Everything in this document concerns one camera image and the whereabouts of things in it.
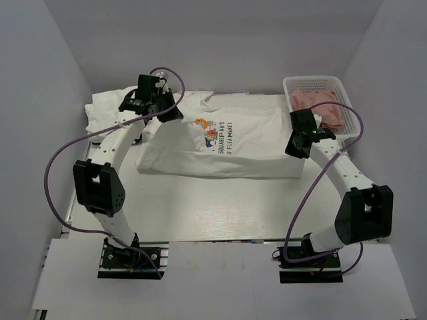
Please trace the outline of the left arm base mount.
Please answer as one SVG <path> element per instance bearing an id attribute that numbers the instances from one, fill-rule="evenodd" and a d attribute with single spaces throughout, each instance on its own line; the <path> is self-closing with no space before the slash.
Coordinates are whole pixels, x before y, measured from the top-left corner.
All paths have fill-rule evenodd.
<path id="1" fill-rule="evenodd" d="M 164 275 L 169 256 L 168 243 L 139 243 L 145 255 L 111 245 L 104 240 L 98 279 L 160 280 Z"/>

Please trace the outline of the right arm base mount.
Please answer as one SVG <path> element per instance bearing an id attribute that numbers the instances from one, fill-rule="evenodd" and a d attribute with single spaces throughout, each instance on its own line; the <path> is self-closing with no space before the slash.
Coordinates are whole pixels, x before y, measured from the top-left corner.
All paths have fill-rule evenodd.
<path id="1" fill-rule="evenodd" d="M 272 259 L 278 262 L 281 284 L 342 283 L 340 258 L 337 253 L 301 263 L 284 259 L 284 248 L 277 247 Z"/>

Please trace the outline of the white printed t shirt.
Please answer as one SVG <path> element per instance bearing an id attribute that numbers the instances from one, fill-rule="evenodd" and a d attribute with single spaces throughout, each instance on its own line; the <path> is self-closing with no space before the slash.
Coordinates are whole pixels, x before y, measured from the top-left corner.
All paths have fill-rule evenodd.
<path id="1" fill-rule="evenodd" d="M 304 161 L 286 155 L 291 134 L 283 95 L 188 91 L 182 120 L 152 119 L 135 166 L 172 175 L 279 179 L 300 177 Z"/>

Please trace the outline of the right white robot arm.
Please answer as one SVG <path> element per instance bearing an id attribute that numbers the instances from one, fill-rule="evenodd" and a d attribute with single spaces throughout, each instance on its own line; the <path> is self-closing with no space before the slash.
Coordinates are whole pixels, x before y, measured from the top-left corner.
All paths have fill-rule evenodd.
<path id="1" fill-rule="evenodd" d="M 318 164 L 322 169 L 319 176 L 332 182 L 341 204 L 333 223 L 304 235 L 296 256 L 284 249 L 284 259 L 315 266 L 344 246 L 389 237 L 394 206 L 391 188 L 377 185 L 361 173 L 337 137 L 316 125 L 311 110 L 293 111 L 290 118 L 292 133 L 286 154 Z"/>

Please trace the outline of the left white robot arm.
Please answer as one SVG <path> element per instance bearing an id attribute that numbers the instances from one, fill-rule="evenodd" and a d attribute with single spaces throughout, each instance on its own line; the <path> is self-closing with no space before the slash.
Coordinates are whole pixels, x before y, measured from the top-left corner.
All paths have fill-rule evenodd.
<path id="1" fill-rule="evenodd" d="M 97 218 L 107 243 L 119 248 L 117 256 L 127 266 L 139 262 L 141 249 L 123 212 L 125 189 L 119 169 L 151 119 L 161 123 L 183 119 L 177 104 L 163 74 L 140 75 L 137 88 L 127 93 L 119 105 L 115 123 L 107 130 L 99 149 L 73 166 L 78 203 Z"/>

